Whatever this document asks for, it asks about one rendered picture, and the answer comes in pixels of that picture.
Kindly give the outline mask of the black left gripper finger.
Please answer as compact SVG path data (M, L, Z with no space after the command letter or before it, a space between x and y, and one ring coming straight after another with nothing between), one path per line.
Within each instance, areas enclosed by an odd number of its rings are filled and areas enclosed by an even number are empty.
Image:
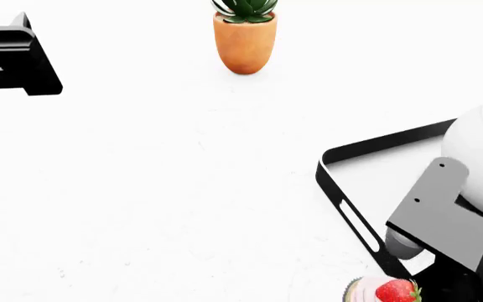
M36 39L26 12L20 12L9 25L0 25L0 48L29 47Z
M21 88L30 96L59 95L59 77L44 53L29 48L0 49L0 89Z

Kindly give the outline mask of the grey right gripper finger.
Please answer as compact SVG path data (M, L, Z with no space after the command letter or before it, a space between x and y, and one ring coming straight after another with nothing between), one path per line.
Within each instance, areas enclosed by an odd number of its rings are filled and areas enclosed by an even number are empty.
M387 220L386 247L410 259L427 249L470 271L483 273L483 214L462 206L469 170L452 158L436 158Z

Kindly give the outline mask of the pink cupcake with strawberry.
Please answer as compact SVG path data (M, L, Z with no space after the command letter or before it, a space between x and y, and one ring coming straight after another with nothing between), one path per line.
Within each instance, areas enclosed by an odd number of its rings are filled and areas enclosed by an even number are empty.
M341 302L422 302L421 291L411 279L364 276L346 286Z

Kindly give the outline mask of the terracotta plant pot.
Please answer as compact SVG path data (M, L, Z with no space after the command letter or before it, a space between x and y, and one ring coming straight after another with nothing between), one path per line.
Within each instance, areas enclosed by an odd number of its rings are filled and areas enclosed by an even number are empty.
M213 28L218 55L228 70L238 75L252 75L271 57L278 18L263 23L227 23L215 13Z

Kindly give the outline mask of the green succulent plant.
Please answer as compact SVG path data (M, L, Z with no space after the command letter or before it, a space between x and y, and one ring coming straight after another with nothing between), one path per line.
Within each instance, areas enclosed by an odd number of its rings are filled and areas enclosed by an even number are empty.
M210 3L225 23L266 23L274 19L278 0L210 0Z

